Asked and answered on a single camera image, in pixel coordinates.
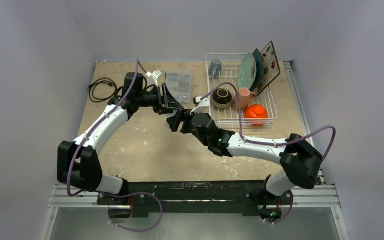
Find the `brown rimmed beige bowl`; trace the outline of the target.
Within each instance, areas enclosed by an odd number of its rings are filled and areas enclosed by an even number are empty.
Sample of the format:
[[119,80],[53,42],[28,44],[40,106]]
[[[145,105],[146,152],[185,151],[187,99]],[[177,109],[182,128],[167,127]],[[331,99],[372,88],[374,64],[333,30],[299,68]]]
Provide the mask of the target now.
[[210,101],[214,108],[224,110],[231,106],[233,96],[228,89],[219,88],[212,93]]

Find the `grey printed mug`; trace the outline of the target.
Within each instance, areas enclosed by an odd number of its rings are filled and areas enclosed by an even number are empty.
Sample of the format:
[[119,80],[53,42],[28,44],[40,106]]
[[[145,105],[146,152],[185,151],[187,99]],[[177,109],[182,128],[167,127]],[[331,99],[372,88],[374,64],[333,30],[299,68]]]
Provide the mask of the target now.
[[211,79],[215,80],[219,77],[222,71],[222,60],[220,58],[214,58],[208,68],[208,73]]

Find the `pink flowered mug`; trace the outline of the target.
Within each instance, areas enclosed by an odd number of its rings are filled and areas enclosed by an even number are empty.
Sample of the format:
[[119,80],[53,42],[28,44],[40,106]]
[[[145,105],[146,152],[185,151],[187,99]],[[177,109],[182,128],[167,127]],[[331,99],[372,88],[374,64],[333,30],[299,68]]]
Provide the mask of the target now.
[[251,100],[255,99],[257,94],[246,87],[240,88],[238,94],[233,99],[234,108],[239,111],[246,111],[249,107]]

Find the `orange bowl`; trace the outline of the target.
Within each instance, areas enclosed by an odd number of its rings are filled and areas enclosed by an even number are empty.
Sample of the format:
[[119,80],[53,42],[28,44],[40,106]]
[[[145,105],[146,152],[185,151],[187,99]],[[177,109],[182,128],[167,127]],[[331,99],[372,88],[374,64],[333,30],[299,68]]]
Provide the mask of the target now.
[[267,123],[269,113],[264,106],[260,104],[253,104],[246,109],[244,117],[251,120],[252,126],[262,127]]

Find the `light green round plate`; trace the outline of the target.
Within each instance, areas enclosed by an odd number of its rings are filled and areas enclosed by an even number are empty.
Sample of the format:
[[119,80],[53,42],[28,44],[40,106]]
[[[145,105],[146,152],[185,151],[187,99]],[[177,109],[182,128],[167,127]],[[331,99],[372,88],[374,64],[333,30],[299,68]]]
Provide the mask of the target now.
[[251,90],[256,78],[256,59],[253,54],[248,53],[242,59],[239,73],[237,76],[238,88],[247,88]]

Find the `teal square plate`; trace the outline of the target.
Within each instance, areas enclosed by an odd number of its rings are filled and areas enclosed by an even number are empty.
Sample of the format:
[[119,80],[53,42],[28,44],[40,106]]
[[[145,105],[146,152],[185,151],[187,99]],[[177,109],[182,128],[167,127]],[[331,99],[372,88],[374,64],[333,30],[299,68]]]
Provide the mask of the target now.
[[258,86],[259,86],[259,84],[262,80],[262,76],[263,76],[263,58],[262,58],[261,52],[259,51],[258,48],[256,48],[254,50],[252,55],[255,58],[256,68],[255,68],[255,79],[254,79],[253,85],[251,87],[251,90],[255,93],[258,93]]

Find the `square floral plate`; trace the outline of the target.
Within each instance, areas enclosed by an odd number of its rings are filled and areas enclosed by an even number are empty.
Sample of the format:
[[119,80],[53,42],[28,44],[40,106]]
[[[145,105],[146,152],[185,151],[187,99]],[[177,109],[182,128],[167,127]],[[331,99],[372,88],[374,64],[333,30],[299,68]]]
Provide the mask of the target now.
[[270,41],[260,52],[262,58],[262,76],[255,92],[257,96],[270,86],[281,73],[277,53],[273,41]]

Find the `white bowl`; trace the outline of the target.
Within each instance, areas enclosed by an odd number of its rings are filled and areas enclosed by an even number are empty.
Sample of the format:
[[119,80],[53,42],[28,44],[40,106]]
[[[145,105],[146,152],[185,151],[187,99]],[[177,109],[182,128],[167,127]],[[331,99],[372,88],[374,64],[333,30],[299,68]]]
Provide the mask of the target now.
[[172,125],[174,124],[176,120],[176,114],[175,113],[170,113],[165,115],[165,125],[168,129],[171,129]]

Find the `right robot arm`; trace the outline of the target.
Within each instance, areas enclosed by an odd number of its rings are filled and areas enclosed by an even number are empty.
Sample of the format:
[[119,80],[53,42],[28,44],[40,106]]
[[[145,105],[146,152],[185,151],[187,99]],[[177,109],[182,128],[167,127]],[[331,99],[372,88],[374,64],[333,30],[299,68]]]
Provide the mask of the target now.
[[260,191],[268,204],[294,187],[311,190],[316,185],[323,156],[299,134],[280,139],[241,136],[218,127],[209,114],[189,110],[176,111],[166,123],[172,132],[192,134],[216,156],[249,157],[280,165],[282,169],[269,176]]

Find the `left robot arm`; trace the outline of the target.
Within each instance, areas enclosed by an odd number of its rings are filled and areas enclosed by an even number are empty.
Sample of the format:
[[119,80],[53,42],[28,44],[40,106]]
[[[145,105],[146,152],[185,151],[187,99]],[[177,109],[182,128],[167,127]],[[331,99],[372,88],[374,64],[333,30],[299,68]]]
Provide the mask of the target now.
[[129,191],[121,177],[103,172],[99,154],[115,132],[126,124],[139,108],[152,108],[159,115],[179,113],[183,105],[159,85],[160,70],[141,74],[129,72],[124,85],[116,89],[98,119],[80,136],[63,141],[57,149],[57,181],[68,188],[108,193],[118,205],[126,203]]

